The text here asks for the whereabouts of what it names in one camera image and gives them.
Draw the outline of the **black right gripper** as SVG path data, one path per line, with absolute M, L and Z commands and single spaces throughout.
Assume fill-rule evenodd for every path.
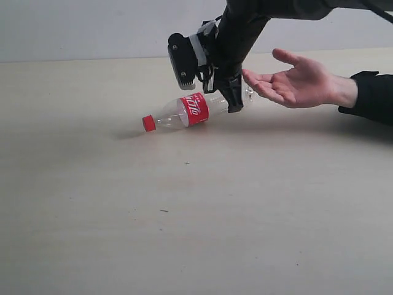
M 242 64 L 269 20 L 257 13 L 221 16 L 214 40 L 214 87 L 227 101 L 229 113 L 243 108 Z

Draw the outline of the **person's open hand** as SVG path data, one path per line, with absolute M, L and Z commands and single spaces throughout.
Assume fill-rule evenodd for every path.
M 353 108 L 356 104 L 354 79 L 332 74 L 322 63 L 287 50 L 273 49 L 272 56 L 292 68 L 274 74 L 243 69 L 245 82 L 261 97 L 295 109 L 324 104 Z

